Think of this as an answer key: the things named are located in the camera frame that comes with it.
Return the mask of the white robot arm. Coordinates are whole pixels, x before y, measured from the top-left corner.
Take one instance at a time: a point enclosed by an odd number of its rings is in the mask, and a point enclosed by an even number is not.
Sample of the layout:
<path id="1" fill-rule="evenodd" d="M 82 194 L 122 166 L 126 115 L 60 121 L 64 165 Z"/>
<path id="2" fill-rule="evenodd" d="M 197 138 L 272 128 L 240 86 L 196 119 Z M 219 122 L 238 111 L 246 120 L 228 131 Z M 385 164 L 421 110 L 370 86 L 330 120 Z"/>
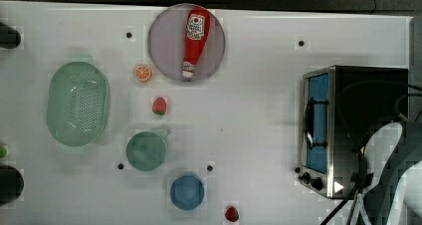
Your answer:
<path id="1" fill-rule="evenodd" d="M 403 204 L 421 215 L 421 123 L 393 122 L 379 129 L 365 151 L 371 183 L 363 208 L 372 225 L 398 225 Z"/>

